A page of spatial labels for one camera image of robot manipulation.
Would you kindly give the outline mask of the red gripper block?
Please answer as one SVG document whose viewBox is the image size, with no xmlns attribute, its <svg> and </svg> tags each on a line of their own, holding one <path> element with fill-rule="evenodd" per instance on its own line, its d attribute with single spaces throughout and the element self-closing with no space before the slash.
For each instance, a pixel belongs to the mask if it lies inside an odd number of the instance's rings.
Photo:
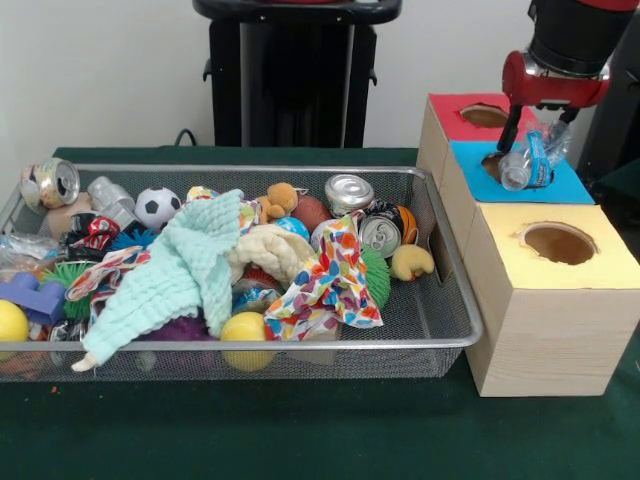
<svg viewBox="0 0 640 480">
<path fill-rule="evenodd" d="M 598 75 L 572 77 L 543 68 L 526 51 L 512 51 L 502 71 L 502 91 L 508 97 L 508 119 L 497 143 L 498 151 L 510 151 L 521 120 L 521 106 L 564 107 L 558 121 L 570 125 L 579 109 L 598 104 L 610 85 L 610 63 Z"/>
</svg>

